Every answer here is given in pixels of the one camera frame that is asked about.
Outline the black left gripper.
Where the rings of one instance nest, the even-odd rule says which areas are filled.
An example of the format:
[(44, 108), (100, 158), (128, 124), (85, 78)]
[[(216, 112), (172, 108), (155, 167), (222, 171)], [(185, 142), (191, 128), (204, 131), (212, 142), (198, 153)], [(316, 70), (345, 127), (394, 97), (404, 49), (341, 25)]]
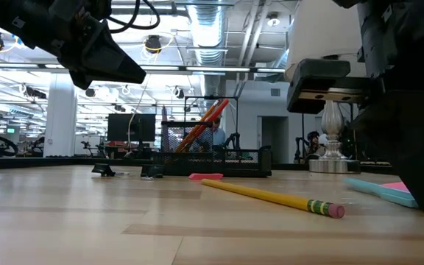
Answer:
[(101, 22), (110, 14), (110, 0), (0, 0), (0, 28), (31, 49), (77, 54), (69, 74), (83, 90), (93, 81), (141, 84), (146, 77)]

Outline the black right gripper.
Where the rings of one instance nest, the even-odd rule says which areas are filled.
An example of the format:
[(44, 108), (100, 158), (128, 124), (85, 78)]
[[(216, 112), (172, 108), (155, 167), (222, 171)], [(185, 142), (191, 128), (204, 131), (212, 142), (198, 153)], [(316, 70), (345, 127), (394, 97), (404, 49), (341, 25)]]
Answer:
[(418, 208), (409, 174), (424, 108), (424, 1), (301, 1), (288, 63), (287, 109), (317, 114), (326, 101), (357, 104), (351, 128), (400, 181), (352, 180), (357, 191)]

